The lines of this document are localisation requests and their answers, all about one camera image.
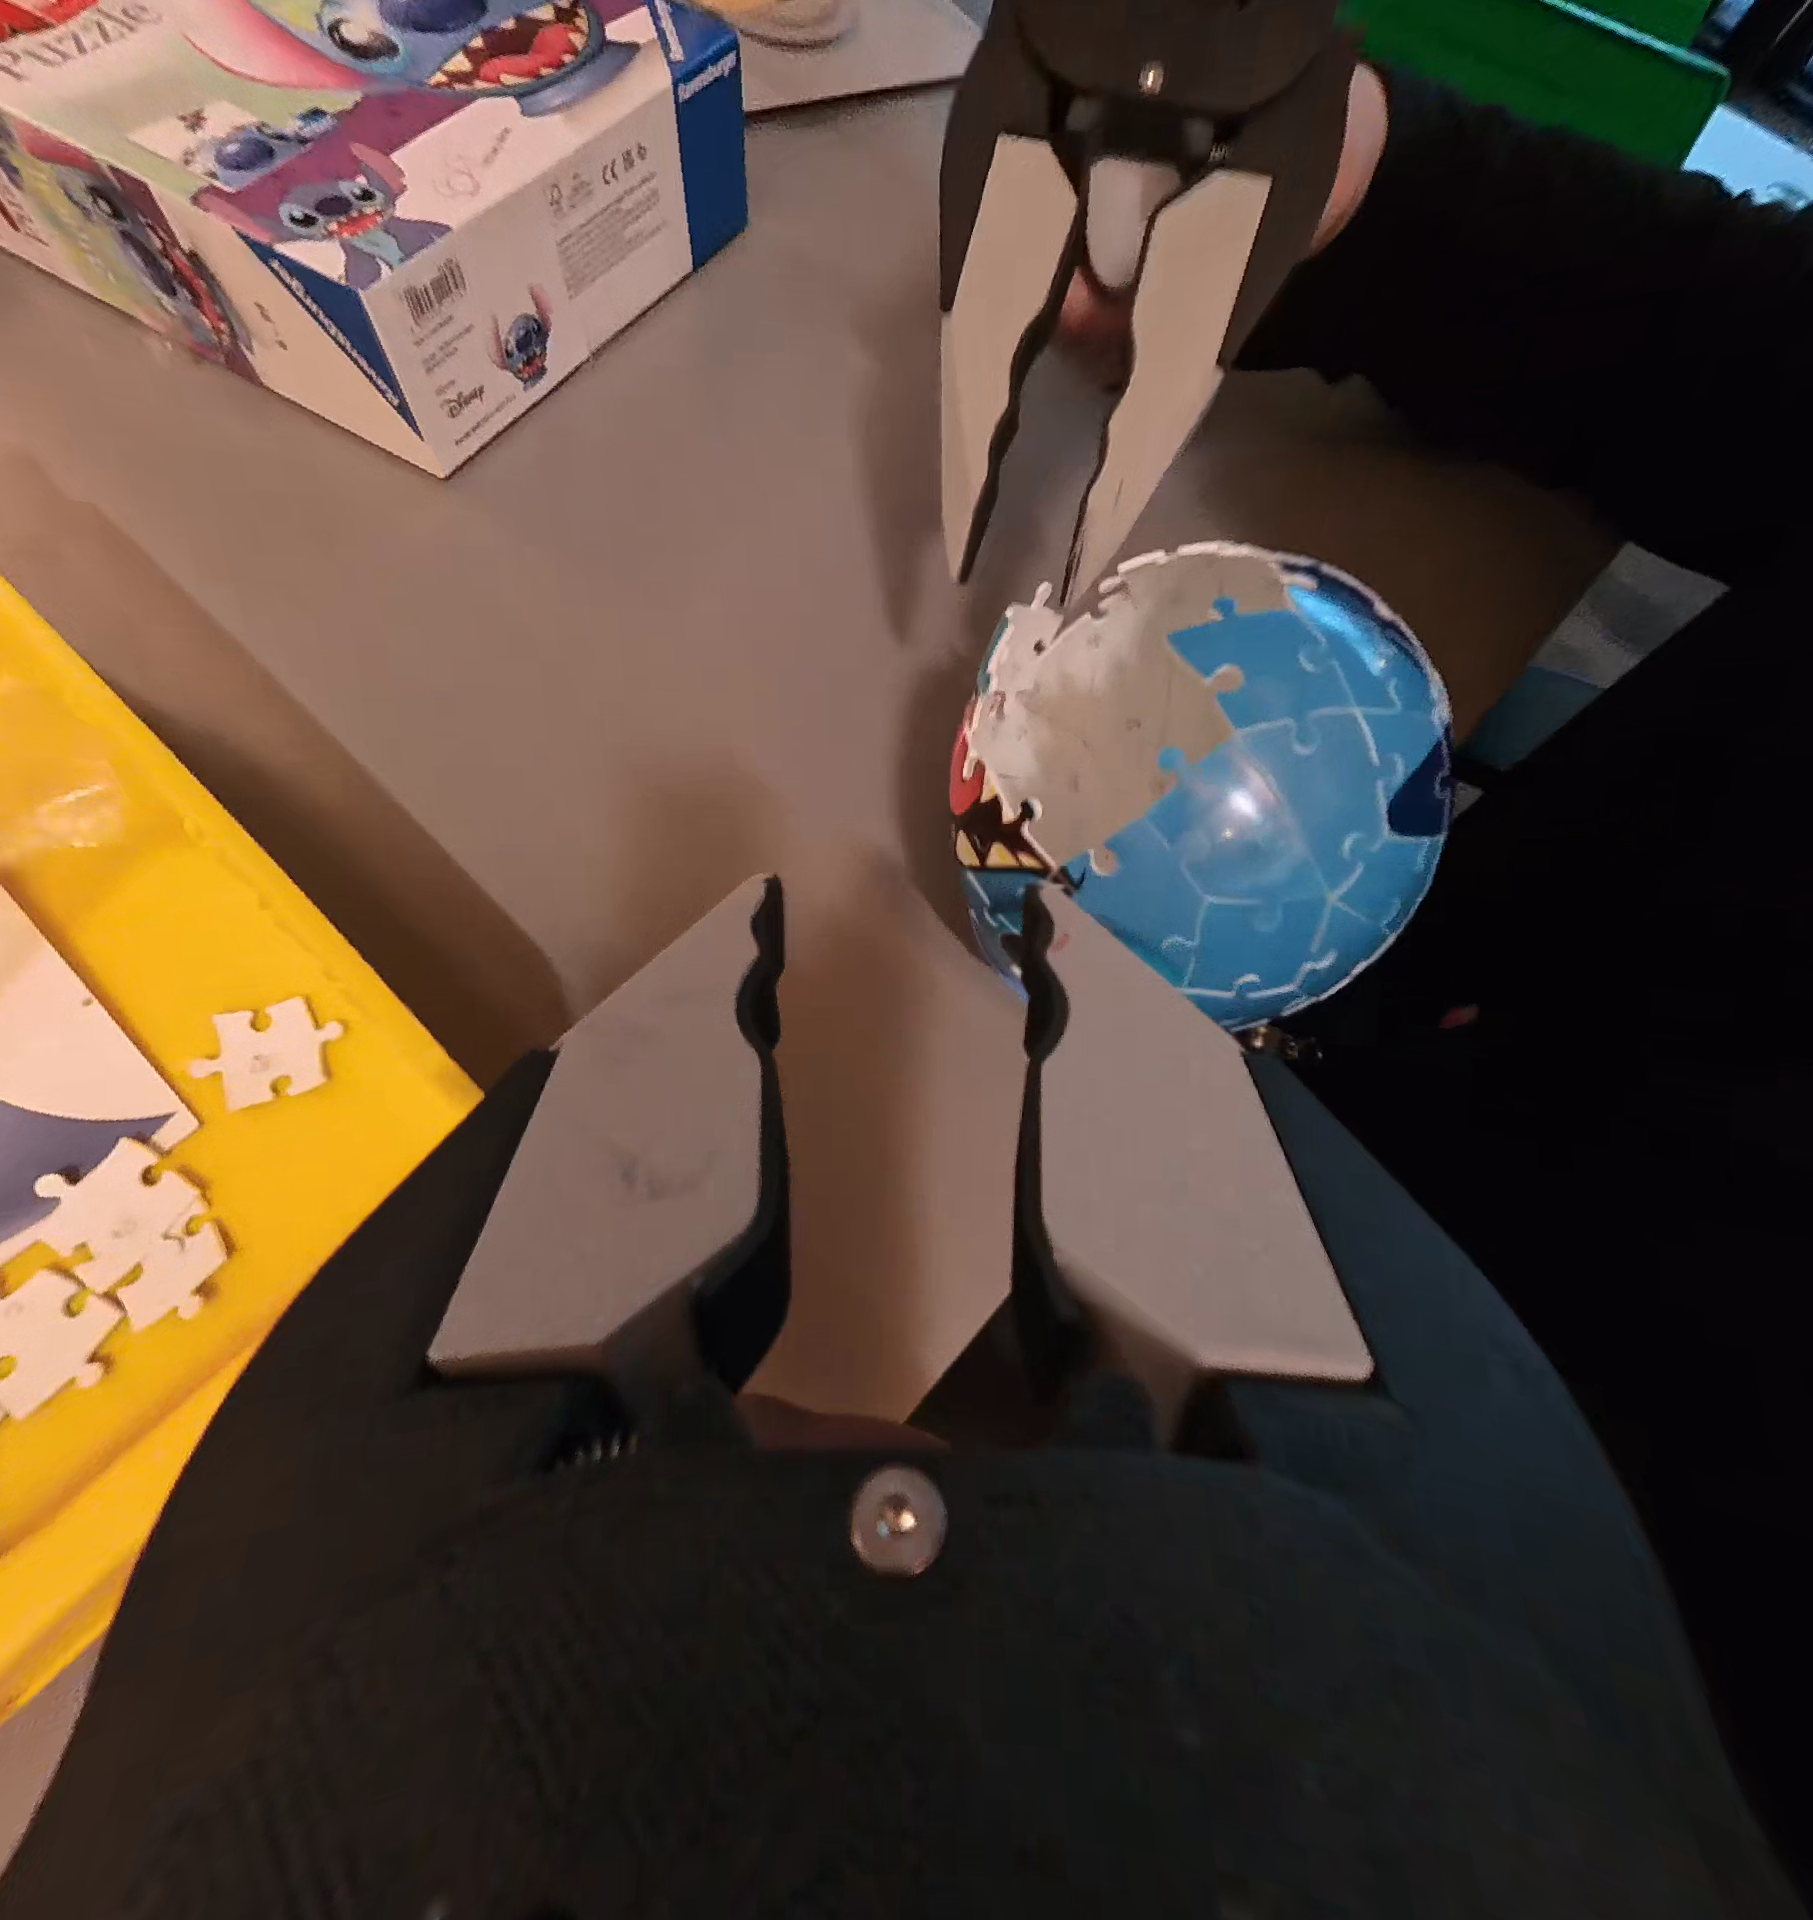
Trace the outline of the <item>person's right hand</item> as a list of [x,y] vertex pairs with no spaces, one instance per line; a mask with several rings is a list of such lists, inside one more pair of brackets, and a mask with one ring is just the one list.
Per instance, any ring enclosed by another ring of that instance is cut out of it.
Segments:
[[[1382,77],[1358,63],[1346,88],[1341,162],[1320,211],[1309,258],[1324,252],[1363,202],[1388,137],[1388,94]],[[1130,373],[1130,294],[1080,269],[1060,306],[1054,343],[1088,369],[1106,392]]]

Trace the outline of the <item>green plastic bin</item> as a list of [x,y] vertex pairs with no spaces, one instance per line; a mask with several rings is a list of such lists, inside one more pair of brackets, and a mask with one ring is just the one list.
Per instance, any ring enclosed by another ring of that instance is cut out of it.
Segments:
[[1694,40],[1706,2],[1341,2],[1385,60],[1542,128],[1679,165],[1730,76]]

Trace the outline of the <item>pile of white puzzle pieces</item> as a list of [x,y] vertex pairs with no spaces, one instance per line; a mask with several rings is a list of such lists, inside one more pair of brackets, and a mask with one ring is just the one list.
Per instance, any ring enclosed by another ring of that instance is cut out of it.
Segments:
[[33,1181],[50,1212],[0,1259],[0,1437],[102,1385],[133,1335],[185,1322],[214,1298],[232,1237],[198,1182],[121,1138],[84,1174]]

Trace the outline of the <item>white blue puzzle box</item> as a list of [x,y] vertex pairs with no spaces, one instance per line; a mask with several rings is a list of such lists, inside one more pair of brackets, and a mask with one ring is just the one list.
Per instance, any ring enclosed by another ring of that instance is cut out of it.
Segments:
[[438,478],[748,224],[653,2],[0,2],[0,251]]

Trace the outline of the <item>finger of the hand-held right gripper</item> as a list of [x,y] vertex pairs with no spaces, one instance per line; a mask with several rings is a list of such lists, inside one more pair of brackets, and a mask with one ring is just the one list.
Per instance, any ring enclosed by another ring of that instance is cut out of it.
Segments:
[[1228,324],[1271,193],[1262,173],[1199,173],[1145,221],[1130,285],[1130,368],[1067,556],[1067,599],[1096,587],[1207,414]]
[[1080,195],[1052,144],[1003,133],[942,312],[942,536],[958,586],[984,543],[1019,392],[1059,315],[1077,229]]

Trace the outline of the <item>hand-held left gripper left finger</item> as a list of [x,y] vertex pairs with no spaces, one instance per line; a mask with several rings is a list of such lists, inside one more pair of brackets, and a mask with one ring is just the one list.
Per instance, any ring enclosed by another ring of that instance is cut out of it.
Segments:
[[438,1374],[748,1385],[791,1304],[783,966],[783,886],[749,878],[561,1036]]

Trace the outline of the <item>blue puzzle ball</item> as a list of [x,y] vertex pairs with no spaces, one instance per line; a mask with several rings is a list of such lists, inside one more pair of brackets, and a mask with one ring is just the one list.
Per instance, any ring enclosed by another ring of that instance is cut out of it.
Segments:
[[1077,613],[1049,586],[1009,606],[947,776],[992,967],[1017,978],[1051,884],[1226,1030],[1400,939],[1453,798],[1451,702],[1412,630],[1348,573],[1236,542],[1128,561]]

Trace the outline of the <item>person's right forearm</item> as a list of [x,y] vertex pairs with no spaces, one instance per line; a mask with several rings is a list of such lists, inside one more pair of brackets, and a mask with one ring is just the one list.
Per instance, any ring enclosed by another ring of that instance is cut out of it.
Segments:
[[1358,378],[1719,586],[1813,571],[1813,204],[1381,83],[1366,191],[1236,368]]

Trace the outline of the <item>person's left hand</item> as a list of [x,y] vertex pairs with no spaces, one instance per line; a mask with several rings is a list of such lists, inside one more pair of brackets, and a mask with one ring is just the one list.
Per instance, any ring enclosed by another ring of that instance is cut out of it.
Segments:
[[925,1430],[871,1414],[812,1410],[790,1399],[744,1394],[732,1404],[754,1446],[764,1452],[943,1452],[946,1441]]

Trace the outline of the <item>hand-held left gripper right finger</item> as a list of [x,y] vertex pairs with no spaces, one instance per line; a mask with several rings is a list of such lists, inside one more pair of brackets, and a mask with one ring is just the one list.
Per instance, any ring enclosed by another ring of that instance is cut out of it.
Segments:
[[1062,890],[1019,913],[1012,1325],[1035,1396],[1362,1388],[1375,1356],[1246,1055]]

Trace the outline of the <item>yellow plastic bin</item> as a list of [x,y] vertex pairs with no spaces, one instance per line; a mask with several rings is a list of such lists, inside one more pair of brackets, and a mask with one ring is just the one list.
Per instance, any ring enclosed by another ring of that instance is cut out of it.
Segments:
[[[105,684],[0,576],[0,660]],[[241,1365],[477,1091],[184,765],[148,731],[121,850],[0,886],[198,1118],[160,1163],[232,1237],[212,1302],[133,1335],[102,1385],[0,1437],[0,1724],[100,1640],[187,1455]],[[185,1066],[212,1016],[303,995],[347,1034],[311,1094],[229,1114]]]

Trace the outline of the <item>grey fabric chair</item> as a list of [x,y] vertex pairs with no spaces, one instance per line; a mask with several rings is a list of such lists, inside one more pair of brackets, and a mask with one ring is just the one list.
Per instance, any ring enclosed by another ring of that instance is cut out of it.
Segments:
[[1703,575],[1625,546],[1485,710],[1460,750],[1469,781],[1497,781],[1721,596]]

